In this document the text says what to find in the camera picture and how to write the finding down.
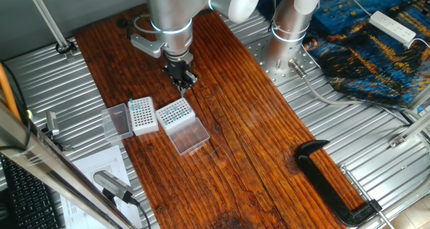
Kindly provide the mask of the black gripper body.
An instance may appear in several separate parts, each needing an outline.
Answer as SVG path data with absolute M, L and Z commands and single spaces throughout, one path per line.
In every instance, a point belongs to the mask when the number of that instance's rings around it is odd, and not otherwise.
M 193 63 L 193 61 L 186 62 L 184 60 L 168 60 L 167 64 L 163 67 L 163 72 L 166 73 L 172 81 L 191 81 L 192 73 L 190 68 Z

